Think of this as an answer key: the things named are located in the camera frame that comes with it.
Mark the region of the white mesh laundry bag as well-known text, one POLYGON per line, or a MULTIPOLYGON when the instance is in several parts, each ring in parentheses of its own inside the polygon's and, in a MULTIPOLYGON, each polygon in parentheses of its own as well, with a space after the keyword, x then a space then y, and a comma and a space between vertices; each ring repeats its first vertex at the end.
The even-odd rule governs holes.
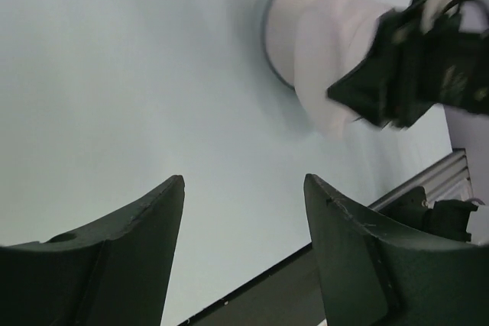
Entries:
POLYGON ((325 136, 340 137, 358 118, 329 99, 327 89, 364 59, 379 17, 390 9, 377 0, 268 0, 261 31, 265 59, 325 136))

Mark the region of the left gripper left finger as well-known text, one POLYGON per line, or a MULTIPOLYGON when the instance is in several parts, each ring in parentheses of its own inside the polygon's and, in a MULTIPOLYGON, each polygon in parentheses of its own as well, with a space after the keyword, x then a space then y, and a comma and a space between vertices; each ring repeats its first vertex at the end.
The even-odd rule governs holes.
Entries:
POLYGON ((158 325, 185 197, 171 176, 49 241, 1 249, 3 325, 158 325))

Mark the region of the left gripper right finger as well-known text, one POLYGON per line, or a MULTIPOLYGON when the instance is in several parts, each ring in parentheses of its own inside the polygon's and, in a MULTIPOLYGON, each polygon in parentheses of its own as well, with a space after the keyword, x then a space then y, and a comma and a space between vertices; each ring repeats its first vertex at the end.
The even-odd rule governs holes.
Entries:
POLYGON ((306 215, 330 325, 486 325, 488 248, 401 224, 304 180, 306 215))

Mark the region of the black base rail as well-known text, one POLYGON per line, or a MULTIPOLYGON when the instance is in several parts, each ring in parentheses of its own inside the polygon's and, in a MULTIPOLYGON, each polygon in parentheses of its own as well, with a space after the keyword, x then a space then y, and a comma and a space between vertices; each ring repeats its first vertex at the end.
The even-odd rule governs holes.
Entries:
MULTIPOLYGON (((421 203, 422 193, 420 187, 412 189, 378 212, 432 234, 423 226, 424 218, 450 217, 455 213, 467 217, 478 210, 466 202, 437 203, 434 208, 426 208, 421 203)), ((192 316, 189 324, 318 325, 322 321, 327 323, 319 268, 310 244, 192 316)))

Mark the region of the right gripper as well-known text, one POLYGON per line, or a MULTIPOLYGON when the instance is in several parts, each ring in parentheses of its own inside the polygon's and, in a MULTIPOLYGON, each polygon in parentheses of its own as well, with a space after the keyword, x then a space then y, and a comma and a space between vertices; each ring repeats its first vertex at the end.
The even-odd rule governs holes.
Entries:
POLYGON ((422 32, 427 0, 412 0, 402 13, 398 72, 396 56, 369 56, 328 87, 327 97, 375 127, 410 127, 433 105, 487 115, 488 29, 462 30, 466 5, 488 21, 485 0, 451 0, 422 32))

